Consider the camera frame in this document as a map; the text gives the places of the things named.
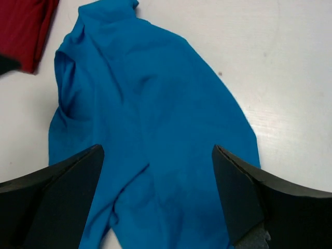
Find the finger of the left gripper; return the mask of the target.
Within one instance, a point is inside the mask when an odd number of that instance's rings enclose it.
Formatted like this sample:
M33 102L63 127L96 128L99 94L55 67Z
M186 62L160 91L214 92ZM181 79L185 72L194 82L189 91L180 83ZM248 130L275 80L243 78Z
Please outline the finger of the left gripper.
M18 60L3 54L0 55L0 75L19 70L20 68L21 63Z

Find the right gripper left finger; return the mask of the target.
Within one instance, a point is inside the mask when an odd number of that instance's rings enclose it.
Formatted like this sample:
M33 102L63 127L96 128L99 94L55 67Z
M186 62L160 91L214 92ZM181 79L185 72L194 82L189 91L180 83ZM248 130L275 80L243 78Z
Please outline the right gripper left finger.
M78 248L103 159L94 145L1 183L1 248Z

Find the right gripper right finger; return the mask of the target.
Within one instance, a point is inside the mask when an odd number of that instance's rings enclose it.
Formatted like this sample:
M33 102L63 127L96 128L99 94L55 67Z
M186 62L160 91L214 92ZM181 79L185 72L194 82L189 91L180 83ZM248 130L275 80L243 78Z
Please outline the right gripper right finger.
M331 248L331 193L301 186L220 146L213 168L234 248Z

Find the blue t shirt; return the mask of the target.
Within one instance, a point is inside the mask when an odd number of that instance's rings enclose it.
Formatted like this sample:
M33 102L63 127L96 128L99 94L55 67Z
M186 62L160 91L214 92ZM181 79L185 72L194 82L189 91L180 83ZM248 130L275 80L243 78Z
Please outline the blue t shirt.
M80 6L55 54L49 163L105 152L79 246L98 248L112 229L122 248L231 248L212 150L259 166L256 136L190 44L138 18L137 5Z

